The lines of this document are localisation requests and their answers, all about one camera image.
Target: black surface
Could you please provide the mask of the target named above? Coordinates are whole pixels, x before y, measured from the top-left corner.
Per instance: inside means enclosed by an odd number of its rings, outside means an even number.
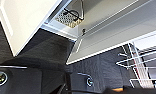
[[[8,80],[0,86],[0,94],[40,94],[42,72],[38,69],[6,68]]]
[[[87,85],[87,75],[81,75],[77,73],[70,74],[70,90],[78,90],[78,91],[94,91],[93,86]],[[73,92],[72,94],[84,94],[80,92]]]
[[[67,71],[91,75],[94,79],[94,92],[102,92],[105,88],[130,86],[129,71],[115,64],[124,59],[118,53],[124,53],[122,47],[68,65]]]
[[[123,57],[118,56],[119,52],[124,53],[121,47],[79,61],[65,68],[64,66],[73,44],[64,37],[39,29],[22,52],[13,58],[0,25],[0,64],[9,60],[2,65],[20,65],[41,70],[45,69],[43,70],[42,79],[49,81],[48,77],[55,77],[60,73],[44,75],[47,73],[46,69],[90,74],[94,79],[95,92],[101,92],[106,87],[117,88],[123,85],[130,85],[128,70],[115,64],[116,61],[123,59]],[[47,85],[46,87],[44,84],[42,84],[42,92],[48,92],[46,90],[52,85]]]

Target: cabinet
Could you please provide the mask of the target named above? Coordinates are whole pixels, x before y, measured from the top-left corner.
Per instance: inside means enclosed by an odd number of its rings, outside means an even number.
[[[156,0],[82,0],[84,20],[69,28],[55,17],[79,0],[0,0],[0,20],[14,56],[38,28],[76,41],[67,64],[113,49],[156,30]]]

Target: cabinet door panel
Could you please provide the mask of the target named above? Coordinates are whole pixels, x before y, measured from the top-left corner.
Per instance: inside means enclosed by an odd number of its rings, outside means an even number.
[[[62,0],[0,0],[0,21],[14,56]]]
[[[106,20],[76,41],[67,64],[100,54],[124,45],[156,30],[156,0],[138,3],[121,17],[120,13]]]

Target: metal mesh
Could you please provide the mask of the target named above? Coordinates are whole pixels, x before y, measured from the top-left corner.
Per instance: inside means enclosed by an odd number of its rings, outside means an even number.
[[[66,11],[63,10],[55,19],[62,23],[62,24],[65,24],[71,28],[74,28],[75,26],[79,25],[82,20],[81,19],[78,19],[77,21],[74,21],[74,19],[76,19],[77,17],[68,13],[66,15],[64,15],[63,13],[65,13]]]

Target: dark floor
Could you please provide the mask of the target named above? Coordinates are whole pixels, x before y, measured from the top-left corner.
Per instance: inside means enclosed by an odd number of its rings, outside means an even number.
[[[129,72],[115,64],[116,61],[124,59],[118,56],[119,52],[123,53],[122,48],[66,66],[73,45],[74,43],[64,37],[39,29],[22,52],[17,57],[13,57],[0,25],[0,64],[2,65],[86,73],[93,77],[96,92],[101,92],[106,87],[130,86]]]

